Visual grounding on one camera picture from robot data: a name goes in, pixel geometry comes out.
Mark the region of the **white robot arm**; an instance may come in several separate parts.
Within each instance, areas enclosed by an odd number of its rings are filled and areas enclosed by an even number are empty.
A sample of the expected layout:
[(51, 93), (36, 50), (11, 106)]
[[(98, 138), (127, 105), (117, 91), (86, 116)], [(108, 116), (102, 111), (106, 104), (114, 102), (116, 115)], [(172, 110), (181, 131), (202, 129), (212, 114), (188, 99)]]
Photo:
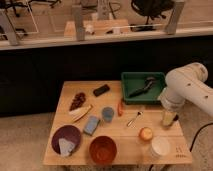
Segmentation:
[(207, 86), (208, 70), (201, 63), (190, 63), (166, 74), (166, 87), (158, 99), (171, 112), (178, 112), (188, 100), (213, 117), (213, 88)]

